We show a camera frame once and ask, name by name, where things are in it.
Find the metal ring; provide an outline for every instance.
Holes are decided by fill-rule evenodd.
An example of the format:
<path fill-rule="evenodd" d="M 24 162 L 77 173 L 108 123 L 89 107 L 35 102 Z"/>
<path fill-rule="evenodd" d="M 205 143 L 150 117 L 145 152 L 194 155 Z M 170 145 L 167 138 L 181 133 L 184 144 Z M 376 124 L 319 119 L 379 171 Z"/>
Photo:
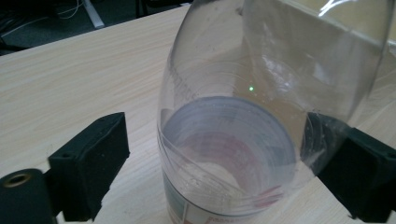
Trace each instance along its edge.
<path fill-rule="evenodd" d="M 7 179 L 3 185 L 6 188 L 15 188 L 26 183 L 31 177 L 30 174 L 17 174 Z"/>

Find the floor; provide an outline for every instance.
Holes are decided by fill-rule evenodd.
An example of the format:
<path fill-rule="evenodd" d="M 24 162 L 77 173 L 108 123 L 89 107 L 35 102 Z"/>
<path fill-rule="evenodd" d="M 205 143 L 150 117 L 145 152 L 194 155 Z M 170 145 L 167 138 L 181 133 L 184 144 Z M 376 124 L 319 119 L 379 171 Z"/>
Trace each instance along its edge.
<path fill-rule="evenodd" d="M 92 4 L 105 26 L 136 19 L 135 0 L 92 0 Z M 154 14 L 175 7 L 179 6 L 149 8 L 148 13 Z M 59 18 L 35 16 L 18 27 L 2 32 L 1 41 L 9 46 L 33 48 L 95 30 L 80 0 L 57 6 L 56 13 Z M 14 51 L 0 49 L 0 55 Z"/>

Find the wooden table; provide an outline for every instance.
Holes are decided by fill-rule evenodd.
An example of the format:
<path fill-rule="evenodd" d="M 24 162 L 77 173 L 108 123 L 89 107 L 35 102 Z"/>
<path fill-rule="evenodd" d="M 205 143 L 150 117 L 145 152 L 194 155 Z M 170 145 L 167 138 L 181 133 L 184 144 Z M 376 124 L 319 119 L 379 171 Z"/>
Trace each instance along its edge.
<path fill-rule="evenodd" d="M 170 223 L 156 139 L 165 62 L 186 7 L 0 58 L 0 176 L 46 158 L 94 120 L 125 111 L 131 156 L 95 223 Z M 396 147 L 394 91 L 360 128 Z M 63 217 L 58 216 L 60 223 Z M 318 181 L 254 223 L 361 223 Z M 389 223 L 396 223 L 395 214 Z"/>

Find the light wood surface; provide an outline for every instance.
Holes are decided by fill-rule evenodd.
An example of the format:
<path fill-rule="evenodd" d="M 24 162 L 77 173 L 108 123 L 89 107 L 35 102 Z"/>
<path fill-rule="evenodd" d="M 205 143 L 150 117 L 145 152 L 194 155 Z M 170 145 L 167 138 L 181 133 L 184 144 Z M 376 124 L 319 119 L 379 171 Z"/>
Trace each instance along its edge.
<path fill-rule="evenodd" d="M 156 138 L 163 69 L 186 7 L 0 58 L 0 176 L 47 171 L 47 157 L 94 120 L 124 111 L 131 156 L 94 223 L 163 223 Z M 374 108 L 360 128 L 396 147 L 396 102 Z M 58 216 L 63 223 L 62 215 Z M 254 223 L 361 223 L 312 180 Z M 393 213 L 389 223 L 396 223 Z"/>

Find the clear plastic bottle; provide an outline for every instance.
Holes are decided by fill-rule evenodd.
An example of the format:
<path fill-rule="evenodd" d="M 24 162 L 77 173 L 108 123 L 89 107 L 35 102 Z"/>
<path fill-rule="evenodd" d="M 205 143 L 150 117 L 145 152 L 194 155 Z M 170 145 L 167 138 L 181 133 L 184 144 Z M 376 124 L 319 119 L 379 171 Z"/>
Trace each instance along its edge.
<path fill-rule="evenodd" d="M 317 144 L 327 133 L 308 114 L 350 121 L 375 79 L 392 8 L 388 0 L 194 1 L 159 103 L 173 222 L 248 223 L 313 178 L 343 136 Z"/>

